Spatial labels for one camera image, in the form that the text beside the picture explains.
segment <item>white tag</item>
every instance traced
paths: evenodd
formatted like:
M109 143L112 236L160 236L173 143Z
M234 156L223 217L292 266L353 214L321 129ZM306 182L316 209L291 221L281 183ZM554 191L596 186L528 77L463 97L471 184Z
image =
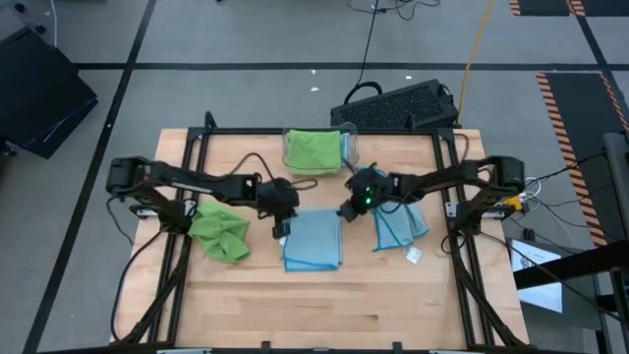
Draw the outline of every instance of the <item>white tag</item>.
M421 256L422 256L422 251L416 249L415 247L411 247L411 249L409 250L409 253L406 254L406 259L413 265L416 265L417 262L420 260Z

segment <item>wooden tabletop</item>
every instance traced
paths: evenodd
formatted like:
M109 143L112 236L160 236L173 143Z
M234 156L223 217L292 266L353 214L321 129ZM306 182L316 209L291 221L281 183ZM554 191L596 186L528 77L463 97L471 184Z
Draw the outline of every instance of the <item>wooden tabletop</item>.
M459 133L469 137L468 158L485 156L478 131ZM162 131L155 159L180 166L186 134L185 129ZM359 145L360 163L377 161L384 171L421 175L436 169L430 137L360 136ZM461 155L463 140L457 138L456 145ZM204 172L224 174L246 153L255 151L276 177L299 179L282 164L281 150L280 136L214 135ZM447 156L445 144L442 150ZM191 166L196 165L197 154L193 156ZM245 162L239 172L265 174L256 159ZM339 207L350 196L343 186L348 177L349 171L344 171L319 178L317 188L300 192L301 206ZM173 189L161 191L174 198ZM471 198L474 189L466 189L466 194ZM201 202L210 200L201 197ZM253 210L233 207L251 221L246 237L251 256L226 265L208 259L200 245L194 244L176 344L255 348L270 340L275 348L390 349L391 342L401 341L405 349L465 348L452 262L439 249L447 234L442 203L440 193L429 194L421 202L430 232L415 242L423 252L416 265L400 249L373 252L373 218L365 215L343 223L343 265L337 271L308 273L284 272L281 246L271 237L272 218L257 220ZM140 221L134 252L157 229L156 219ZM485 220L483 231L503 238L498 221ZM131 329L154 298L165 240L165 235L160 237L129 270L116 319L119 335ZM513 332L528 341L504 246L483 237L476 240L487 299ZM478 310L471 297L470 303L475 336L482 343ZM170 317L170 306L165 307L164 319ZM162 321L160 338L165 338L167 323Z

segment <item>blue cloth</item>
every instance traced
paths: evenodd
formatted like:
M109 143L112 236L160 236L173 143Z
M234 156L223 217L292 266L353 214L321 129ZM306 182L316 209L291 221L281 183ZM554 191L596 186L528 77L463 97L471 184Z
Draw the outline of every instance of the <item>blue cloth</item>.
M284 244L285 271L337 270L343 263L341 218L329 208L298 210Z
M387 202L372 210L377 233L377 248L374 252L411 246L416 238L429 232L420 214L419 202L400 206L392 213L382 212L393 210L397 205Z

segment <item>crumpled green towel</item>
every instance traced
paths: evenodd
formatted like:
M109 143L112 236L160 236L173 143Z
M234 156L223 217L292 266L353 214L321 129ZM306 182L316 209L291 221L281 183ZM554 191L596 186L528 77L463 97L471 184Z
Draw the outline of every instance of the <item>crumpled green towel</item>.
M211 259L236 263L250 254L244 242L248 228L248 220L219 204L204 203L197 208L188 235L201 244Z

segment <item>yellow cable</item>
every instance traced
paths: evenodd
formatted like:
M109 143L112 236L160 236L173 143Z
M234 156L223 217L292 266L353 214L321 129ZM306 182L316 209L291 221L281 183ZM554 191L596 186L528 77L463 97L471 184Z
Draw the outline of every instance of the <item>yellow cable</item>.
M476 39L474 40L474 46L472 47L472 54L470 54L470 59L468 63L465 65L465 72L463 73L463 84L461 84L461 93L459 98L459 115L456 117L457 123L461 118L461 114L463 113L463 103L465 103L465 88L468 84L468 74L470 73L470 66L474 62L474 57L476 56L476 52L479 49L479 43L481 42L481 38L483 38L483 32L485 31L485 27L489 22L489 18L491 17L491 10L493 9L493 0L488 0L487 10L485 11L485 16L483 17L483 22L481 23L481 28L479 32L476 34Z

